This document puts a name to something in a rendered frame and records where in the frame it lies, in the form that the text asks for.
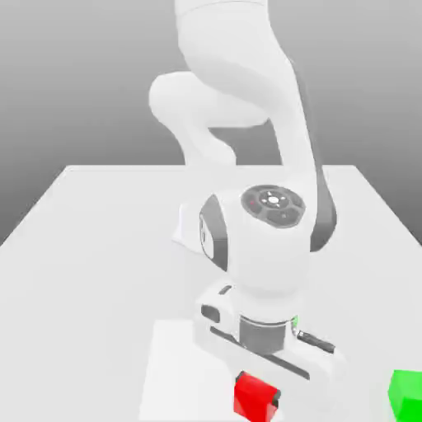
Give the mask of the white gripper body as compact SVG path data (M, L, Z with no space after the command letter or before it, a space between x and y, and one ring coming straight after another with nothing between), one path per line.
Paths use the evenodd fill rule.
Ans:
M291 321L269 326L270 340L282 349L266 353L262 326L240 320L241 334L252 340L248 345L204 316L194 319L194 338L207 352L221 359L235 374L249 373L281 391L283 400L295 406L331 406L336 388L345 373L346 361L336 347L300 331Z

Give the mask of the small red cube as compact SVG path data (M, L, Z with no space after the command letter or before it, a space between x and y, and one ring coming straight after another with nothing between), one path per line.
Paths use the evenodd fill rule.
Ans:
M271 422L280 397L279 389L241 371L233 390L233 411L250 422Z

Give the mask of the small green cube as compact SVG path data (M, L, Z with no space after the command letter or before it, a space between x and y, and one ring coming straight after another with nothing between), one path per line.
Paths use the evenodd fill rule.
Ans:
M396 422L422 422L422 372L395 369L387 394Z

